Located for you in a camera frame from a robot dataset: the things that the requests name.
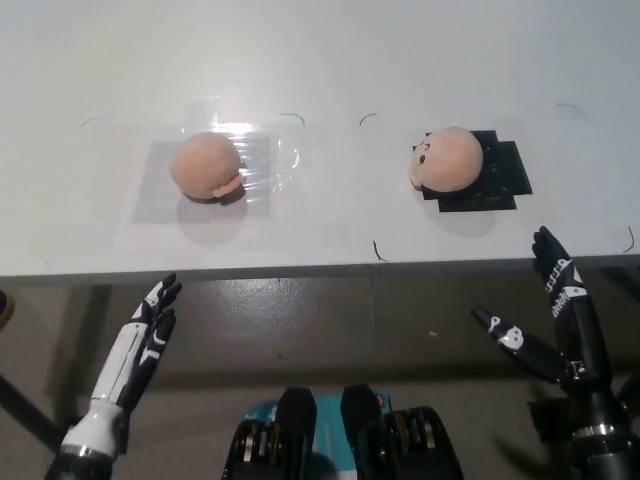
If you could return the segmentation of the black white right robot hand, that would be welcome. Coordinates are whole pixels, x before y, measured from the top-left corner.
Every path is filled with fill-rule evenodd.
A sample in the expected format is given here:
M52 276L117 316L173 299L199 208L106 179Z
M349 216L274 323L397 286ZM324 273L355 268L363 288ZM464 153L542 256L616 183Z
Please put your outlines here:
M611 388L611 362L599 317L573 258L544 226L534 233L532 251L549 298L557 346L485 308L474 308L471 315L504 354L567 394L573 435L628 430L629 415Z

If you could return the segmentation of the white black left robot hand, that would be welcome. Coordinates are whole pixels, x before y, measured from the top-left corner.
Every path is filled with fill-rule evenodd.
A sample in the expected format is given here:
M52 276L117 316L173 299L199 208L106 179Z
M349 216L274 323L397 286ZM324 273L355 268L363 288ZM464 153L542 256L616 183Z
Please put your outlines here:
M143 298L114 341L86 415L65 435L60 452L113 462L126 452L130 417L159 365L173 329L172 304L182 289L174 273Z

